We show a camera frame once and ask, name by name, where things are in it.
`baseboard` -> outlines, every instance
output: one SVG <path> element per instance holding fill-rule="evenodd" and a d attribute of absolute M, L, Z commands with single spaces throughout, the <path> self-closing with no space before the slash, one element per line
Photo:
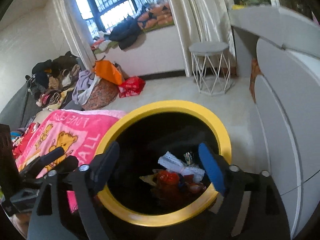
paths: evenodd
<path fill-rule="evenodd" d="M 143 75 L 139 77 L 147 81 L 147 80 L 154 80 L 154 79 L 162 79 L 162 78 L 170 78 L 170 77 L 185 77 L 185 76 L 186 76 L 186 73 L 184 70 L 176 70 L 176 71 Z"/>
<path fill-rule="evenodd" d="M 236 77 L 236 67 L 230 68 L 231 77 Z M 169 72 L 161 72 L 149 75 L 139 76 L 143 80 L 154 80 L 154 79 L 162 79 L 162 78 L 171 78 L 171 77 L 185 77 L 186 73 L 184 70 L 176 70 L 176 71 L 169 71 Z"/>

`gray stool top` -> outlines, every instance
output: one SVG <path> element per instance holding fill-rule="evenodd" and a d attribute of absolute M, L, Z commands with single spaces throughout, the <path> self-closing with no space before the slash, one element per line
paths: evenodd
<path fill-rule="evenodd" d="M 225 49 L 228 49 L 229 45 L 225 42 L 204 41 L 196 42 L 189 47 L 190 52 L 198 55 L 208 54 L 220 54 Z"/>

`screw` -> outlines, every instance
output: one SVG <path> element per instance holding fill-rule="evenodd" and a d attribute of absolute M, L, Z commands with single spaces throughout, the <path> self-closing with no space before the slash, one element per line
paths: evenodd
<path fill-rule="evenodd" d="M 53 177 L 54 175 L 56 175 L 57 174 L 57 171 L 56 170 L 52 170 L 52 171 L 49 171 L 48 172 L 48 176 L 49 177 Z"/>
<path fill-rule="evenodd" d="M 270 176 L 270 173 L 267 172 L 267 171 L 262 171 L 261 174 L 265 177 L 269 177 Z"/>
<path fill-rule="evenodd" d="M 84 165 L 81 165 L 79 167 L 79 171 L 87 171 L 89 169 L 89 165 L 88 164 L 84 164 Z"/>
<path fill-rule="evenodd" d="M 233 172 L 238 172 L 240 169 L 238 166 L 236 165 L 230 165 L 229 166 L 229 170 L 233 171 Z"/>

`white curtain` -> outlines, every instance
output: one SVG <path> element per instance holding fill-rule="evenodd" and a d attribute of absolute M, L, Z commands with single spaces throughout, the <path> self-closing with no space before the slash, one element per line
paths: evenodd
<path fill-rule="evenodd" d="M 90 48 L 92 37 L 85 20 L 82 19 L 76 0 L 52 0 L 62 31 L 71 53 L 81 58 L 87 69 L 95 64 Z"/>
<path fill-rule="evenodd" d="M 189 46 L 199 41 L 223 41 L 230 45 L 229 56 L 235 62 L 235 46 L 224 0 L 169 0 L 178 28 L 186 76 L 192 75 Z"/>

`red object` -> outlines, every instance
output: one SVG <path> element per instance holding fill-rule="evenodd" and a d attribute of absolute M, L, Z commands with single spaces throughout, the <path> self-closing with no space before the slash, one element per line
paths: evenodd
<path fill-rule="evenodd" d="M 33 128 L 35 125 L 36 123 L 31 123 L 28 127 L 28 130 L 24 133 L 24 135 L 22 135 L 22 140 L 20 141 L 20 143 L 17 146 L 13 147 L 12 153 L 15 159 L 22 155 L 24 150 L 26 149 L 28 142 L 34 134 Z"/>
<path fill-rule="evenodd" d="M 91 45 L 91 49 L 94 50 L 94 49 L 99 48 L 99 45 L 101 43 L 103 43 L 104 41 L 105 41 L 105 39 L 98 39 L 94 44 Z"/>
<path fill-rule="evenodd" d="M 178 185 L 180 180 L 177 173 L 168 171 L 160 171 L 157 178 L 160 182 L 170 186 Z"/>
<path fill-rule="evenodd" d="M 202 183 L 190 183 L 188 185 L 189 191 L 192 194 L 198 194 L 200 192 L 204 192 L 206 190 L 206 186 L 203 185 Z"/>
<path fill-rule="evenodd" d="M 184 175 L 184 180 L 186 181 L 186 183 L 193 183 L 193 174 L 190 175 Z"/>
<path fill-rule="evenodd" d="M 140 95 L 146 82 L 139 77 L 131 77 L 118 86 L 120 98 Z"/>

